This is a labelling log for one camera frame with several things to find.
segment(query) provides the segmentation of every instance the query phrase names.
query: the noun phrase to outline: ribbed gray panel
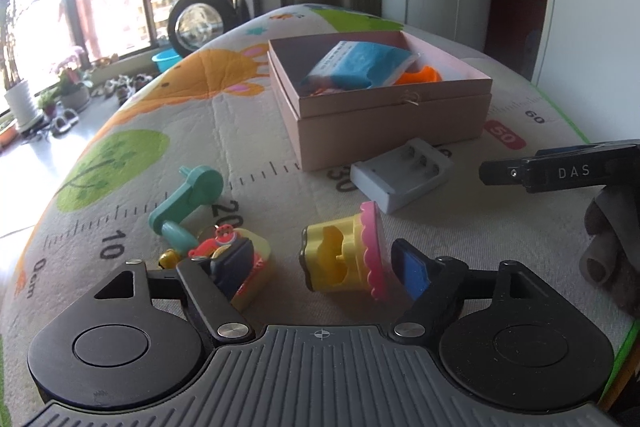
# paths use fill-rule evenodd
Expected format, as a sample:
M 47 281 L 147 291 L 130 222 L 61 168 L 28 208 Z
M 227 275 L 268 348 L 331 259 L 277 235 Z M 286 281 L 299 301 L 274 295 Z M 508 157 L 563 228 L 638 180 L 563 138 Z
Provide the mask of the ribbed gray panel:
M 30 427 L 604 427 L 593 405 L 551 415 L 493 409 L 444 378 L 429 353 L 375 327 L 269 326 L 220 348 L 198 381 L 146 411 L 47 407 Z

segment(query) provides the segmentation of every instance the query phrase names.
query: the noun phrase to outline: wheel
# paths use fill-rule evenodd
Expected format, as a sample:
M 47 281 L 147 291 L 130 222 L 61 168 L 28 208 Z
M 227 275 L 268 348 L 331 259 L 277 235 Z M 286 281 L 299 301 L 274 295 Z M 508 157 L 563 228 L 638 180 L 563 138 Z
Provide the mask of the wheel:
M 181 57 L 193 53 L 238 25 L 228 0 L 177 0 L 169 13 L 167 33 Z

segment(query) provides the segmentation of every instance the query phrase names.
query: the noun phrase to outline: box lid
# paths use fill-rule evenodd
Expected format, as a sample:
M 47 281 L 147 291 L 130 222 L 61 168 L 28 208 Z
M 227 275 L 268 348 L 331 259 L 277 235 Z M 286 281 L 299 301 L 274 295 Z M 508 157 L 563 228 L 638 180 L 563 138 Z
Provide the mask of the box lid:
M 418 60 L 410 70 L 429 65 L 437 69 L 442 82 L 357 89 L 321 96 L 300 97 L 294 84 L 340 41 L 378 42 L 410 50 Z M 443 98 L 489 94 L 492 80 L 476 68 L 440 48 L 399 31 L 374 31 L 308 35 L 269 41 L 271 64 L 300 118 L 323 114 L 383 107 L 402 103 L 419 104 Z

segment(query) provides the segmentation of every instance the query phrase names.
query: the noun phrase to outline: blue plastic package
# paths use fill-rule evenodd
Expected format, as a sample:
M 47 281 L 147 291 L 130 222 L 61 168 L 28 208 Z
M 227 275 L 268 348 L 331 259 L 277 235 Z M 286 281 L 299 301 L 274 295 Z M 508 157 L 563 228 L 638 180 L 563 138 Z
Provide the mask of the blue plastic package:
M 340 41 L 300 82 L 299 91 L 307 96 L 326 90 L 391 86 L 416 58 L 408 50 L 385 44 Z

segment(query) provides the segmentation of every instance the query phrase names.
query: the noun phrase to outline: pink scalloped rim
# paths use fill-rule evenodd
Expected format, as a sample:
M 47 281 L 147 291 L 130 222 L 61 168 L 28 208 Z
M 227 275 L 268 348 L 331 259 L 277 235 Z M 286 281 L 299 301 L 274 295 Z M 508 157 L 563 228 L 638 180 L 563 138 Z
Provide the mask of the pink scalloped rim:
M 375 201 L 365 201 L 360 206 L 360 222 L 362 223 L 362 243 L 365 247 L 362 259 L 367 268 L 367 283 L 371 288 L 371 296 L 376 301 L 386 301 L 386 282 L 380 258 L 380 245 L 378 244 L 378 211 Z

